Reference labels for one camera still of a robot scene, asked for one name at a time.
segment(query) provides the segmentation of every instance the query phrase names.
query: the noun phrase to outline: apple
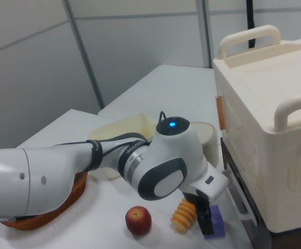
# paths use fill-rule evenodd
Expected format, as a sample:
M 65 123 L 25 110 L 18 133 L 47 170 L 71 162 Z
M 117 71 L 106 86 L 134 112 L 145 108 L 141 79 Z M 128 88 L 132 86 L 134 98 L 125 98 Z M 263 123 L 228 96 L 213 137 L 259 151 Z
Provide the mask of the apple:
M 126 213 L 125 222 L 133 235 L 145 235 L 151 229 L 152 217 L 143 206 L 134 206 Z

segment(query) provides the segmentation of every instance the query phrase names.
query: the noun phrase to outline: tabletop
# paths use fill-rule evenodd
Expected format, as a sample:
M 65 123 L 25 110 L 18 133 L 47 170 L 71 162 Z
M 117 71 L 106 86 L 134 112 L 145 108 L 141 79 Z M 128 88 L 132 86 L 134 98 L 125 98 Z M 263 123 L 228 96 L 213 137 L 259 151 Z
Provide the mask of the tabletop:
M 20 147 L 84 141 L 90 131 L 113 121 L 70 110 Z M 206 241 L 197 223 L 187 234 L 170 227 L 171 215 L 183 197 L 179 190 L 162 200 L 145 201 L 122 178 L 109 180 L 101 170 L 90 172 L 86 184 L 76 203 L 39 229 L 19 231 L 0 224 L 0 248 L 252 248 L 226 192 L 216 202 L 226 236 Z M 134 237 L 125 224 L 127 210 L 135 205 L 146 207 L 152 215 L 152 229 L 143 237 Z

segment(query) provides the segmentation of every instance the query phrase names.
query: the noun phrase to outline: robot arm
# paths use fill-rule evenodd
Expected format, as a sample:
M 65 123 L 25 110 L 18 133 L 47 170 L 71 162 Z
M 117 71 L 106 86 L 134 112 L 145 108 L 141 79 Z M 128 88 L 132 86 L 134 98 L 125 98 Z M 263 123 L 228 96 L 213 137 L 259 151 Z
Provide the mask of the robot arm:
M 101 167 L 118 171 L 145 200 L 179 188 L 196 207 L 200 200 L 216 199 L 228 184 L 207 163 L 193 126 L 171 117 L 159 122 L 151 144 L 128 133 L 104 141 L 0 149 L 0 222 L 55 210 L 69 196 L 75 173 Z

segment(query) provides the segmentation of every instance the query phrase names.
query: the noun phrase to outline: white wall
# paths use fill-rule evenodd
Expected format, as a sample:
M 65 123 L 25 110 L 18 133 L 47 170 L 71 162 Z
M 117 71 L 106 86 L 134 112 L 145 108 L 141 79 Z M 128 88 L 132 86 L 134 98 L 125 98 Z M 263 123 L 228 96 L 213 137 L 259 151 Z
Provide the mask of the white wall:
M 0 148 L 100 108 L 61 0 L 0 1 Z
M 195 0 L 69 2 L 105 105 L 158 65 L 210 66 Z

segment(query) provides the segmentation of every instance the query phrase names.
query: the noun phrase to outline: white storage box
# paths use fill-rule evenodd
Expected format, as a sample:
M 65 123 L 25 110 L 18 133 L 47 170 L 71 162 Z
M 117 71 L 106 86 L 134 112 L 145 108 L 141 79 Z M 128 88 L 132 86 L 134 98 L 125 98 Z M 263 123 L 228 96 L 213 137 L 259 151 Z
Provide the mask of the white storage box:
M 226 54 L 234 44 L 268 35 L 268 46 Z M 283 41 L 270 25 L 229 35 L 214 73 L 223 141 L 267 228 L 301 227 L 301 39 Z

